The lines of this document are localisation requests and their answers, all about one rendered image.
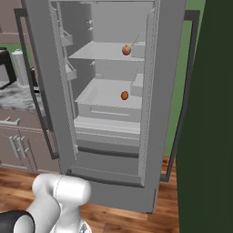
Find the dark green cabinet panel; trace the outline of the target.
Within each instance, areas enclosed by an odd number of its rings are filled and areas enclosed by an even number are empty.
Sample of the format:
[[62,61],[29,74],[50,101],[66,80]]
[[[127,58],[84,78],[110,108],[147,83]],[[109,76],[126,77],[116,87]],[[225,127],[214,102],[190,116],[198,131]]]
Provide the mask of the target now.
[[233,233],[233,0],[206,0],[177,149],[180,233]]

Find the brown base cabinet run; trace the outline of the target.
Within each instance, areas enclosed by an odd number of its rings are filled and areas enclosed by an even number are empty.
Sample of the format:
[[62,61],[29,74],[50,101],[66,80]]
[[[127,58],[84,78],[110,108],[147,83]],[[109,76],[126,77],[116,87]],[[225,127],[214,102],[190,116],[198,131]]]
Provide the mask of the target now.
[[36,113],[0,109],[0,167],[33,173],[60,173],[50,157]]

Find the grey left fridge door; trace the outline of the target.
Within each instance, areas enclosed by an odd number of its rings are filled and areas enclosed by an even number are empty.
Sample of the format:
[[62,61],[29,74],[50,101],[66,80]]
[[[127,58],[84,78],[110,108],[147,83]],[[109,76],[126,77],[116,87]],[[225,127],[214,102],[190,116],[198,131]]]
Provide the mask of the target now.
[[50,116],[61,173],[76,161],[76,133],[56,12],[49,0],[21,0],[32,43],[44,107]]

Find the brown wall cabinet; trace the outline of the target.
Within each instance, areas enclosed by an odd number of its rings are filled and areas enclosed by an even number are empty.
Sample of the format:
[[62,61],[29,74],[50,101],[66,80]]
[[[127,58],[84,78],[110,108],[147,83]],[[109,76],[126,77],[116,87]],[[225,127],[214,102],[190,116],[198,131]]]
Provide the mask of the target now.
[[19,44],[15,20],[15,8],[21,8],[21,0],[0,0],[0,43]]

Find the white paper towel roll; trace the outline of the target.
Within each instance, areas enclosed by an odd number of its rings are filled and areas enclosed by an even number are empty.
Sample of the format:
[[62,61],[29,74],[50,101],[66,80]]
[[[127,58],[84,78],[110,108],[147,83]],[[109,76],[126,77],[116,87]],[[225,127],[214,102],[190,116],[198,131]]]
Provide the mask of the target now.
[[20,49],[16,49],[12,53],[13,61],[15,64],[15,70],[17,74],[17,78],[19,80],[19,83],[22,86],[27,86],[28,85],[28,77],[27,77],[27,72],[25,68],[25,61],[24,61],[24,56],[23,52]]

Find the grey open fridge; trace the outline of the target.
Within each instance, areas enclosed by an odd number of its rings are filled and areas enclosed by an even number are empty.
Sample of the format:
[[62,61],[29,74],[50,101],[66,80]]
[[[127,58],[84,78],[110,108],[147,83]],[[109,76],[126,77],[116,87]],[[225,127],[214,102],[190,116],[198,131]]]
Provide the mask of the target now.
[[[139,157],[77,148],[139,153],[147,16],[155,0],[49,1],[56,12],[76,133],[71,167],[139,176]],[[128,56],[122,53],[124,45],[131,46]],[[127,100],[121,98],[123,91]],[[89,182],[92,203],[137,211],[140,187]]]

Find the grey fridge door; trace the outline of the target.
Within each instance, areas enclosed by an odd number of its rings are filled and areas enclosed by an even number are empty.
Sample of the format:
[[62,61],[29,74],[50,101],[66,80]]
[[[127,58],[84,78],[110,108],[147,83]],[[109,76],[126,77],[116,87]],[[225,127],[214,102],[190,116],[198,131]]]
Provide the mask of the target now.
[[76,133],[56,12],[49,0],[21,0],[32,43],[44,107],[50,116],[61,173],[76,161]]
[[147,16],[137,211],[151,212],[159,185],[187,0],[155,0]]

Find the grey right fridge door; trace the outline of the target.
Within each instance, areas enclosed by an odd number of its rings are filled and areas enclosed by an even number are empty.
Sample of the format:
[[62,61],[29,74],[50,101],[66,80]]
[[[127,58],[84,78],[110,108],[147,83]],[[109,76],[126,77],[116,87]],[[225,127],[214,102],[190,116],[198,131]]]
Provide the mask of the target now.
[[155,0],[147,16],[137,211],[151,212],[159,185],[187,0]]

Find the black microwave oven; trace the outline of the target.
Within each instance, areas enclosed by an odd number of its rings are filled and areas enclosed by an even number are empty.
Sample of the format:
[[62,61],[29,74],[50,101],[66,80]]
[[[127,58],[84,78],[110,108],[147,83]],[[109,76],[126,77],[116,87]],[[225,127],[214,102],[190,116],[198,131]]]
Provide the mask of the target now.
[[16,81],[15,70],[6,47],[0,47],[0,90]]

